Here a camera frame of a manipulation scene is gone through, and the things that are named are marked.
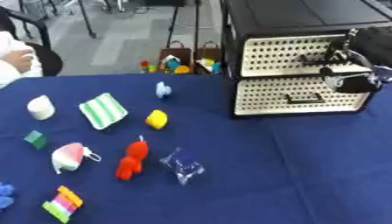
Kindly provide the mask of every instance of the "plastic bag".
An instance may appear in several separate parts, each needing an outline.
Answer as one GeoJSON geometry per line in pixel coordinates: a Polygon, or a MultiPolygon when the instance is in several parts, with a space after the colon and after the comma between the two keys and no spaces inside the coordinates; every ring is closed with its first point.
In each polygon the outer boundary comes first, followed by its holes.
{"type": "Polygon", "coordinates": [[[178,178],[181,185],[185,186],[190,179],[205,171],[202,164],[193,159],[185,150],[177,148],[172,154],[161,158],[160,162],[169,167],[178,178]]]}

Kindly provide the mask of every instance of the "green striped cloth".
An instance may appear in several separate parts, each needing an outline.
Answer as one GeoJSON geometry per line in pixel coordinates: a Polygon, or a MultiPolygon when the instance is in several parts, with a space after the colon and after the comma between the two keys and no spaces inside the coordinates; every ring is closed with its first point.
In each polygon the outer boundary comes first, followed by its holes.
{"type": "Polygon", "coordinates": [[[108,93],[80,104],[79,109],[97,130],[106,129],[128,114],[128,111],[108,93]]]}

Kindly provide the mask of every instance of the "brown bag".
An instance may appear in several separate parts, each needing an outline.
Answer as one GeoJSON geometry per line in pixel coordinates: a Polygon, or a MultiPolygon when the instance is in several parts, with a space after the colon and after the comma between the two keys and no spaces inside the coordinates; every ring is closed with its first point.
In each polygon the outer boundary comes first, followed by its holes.
{"type": "MultiPolygon", "coordinates": [[[[196,60],[209,59],[209,60],[221,60],[221,49],[218,44],[212,40],[207,41],[201,48],[198,49],[198,58],[196,60]]],[[[203,66],[196,63],[197,74],[210,74],[203,66]]]]}
{"type": "Polygon", "coordinates": [[[192,63],[191,63],[191,57],[192,57],[192,50],[191,48],[185,48],[184,45],[179,42],[178,40],[174,40],[170,43],[169,48],[164,48],[161,49],[161,52],[159,54],[159,68],[158,71],[160,73],[165,73],[165,65],[162,63],[162,60],[165,59],[167,56],[172,55],[181,60],[181,64],[184,66],[188,66],[191,68],[192,71],[192,63]],[[179,44],[178,48],[172,48],[172,45],[174,44],[179,44]]]}

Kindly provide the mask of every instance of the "person's hand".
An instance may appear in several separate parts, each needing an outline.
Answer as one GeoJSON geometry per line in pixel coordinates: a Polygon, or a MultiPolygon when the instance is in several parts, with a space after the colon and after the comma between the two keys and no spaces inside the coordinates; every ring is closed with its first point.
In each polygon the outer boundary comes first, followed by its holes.
{"type": "Polygon", "coordinates": [[[12,51],[5,54],[1,60],[13,65],[20,73],[24,73],[32,67],[32,56],[26,55],[29,53],[32,53],[32,50],[12,51]]]}

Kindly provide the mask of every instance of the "pink face mask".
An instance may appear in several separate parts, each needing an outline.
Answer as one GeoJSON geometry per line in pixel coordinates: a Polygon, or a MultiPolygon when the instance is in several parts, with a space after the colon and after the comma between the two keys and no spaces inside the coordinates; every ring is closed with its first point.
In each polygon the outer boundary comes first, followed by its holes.
{"type": "Polygon", "coordinates": [[[81,143],[70,143],[52,153],[52,164],[57,174],[61,174],[60,169],[72,172],[79,168],[83,157],[101,162],[101,157],[94,154],[88,147],[84,147],[81,143]]]}

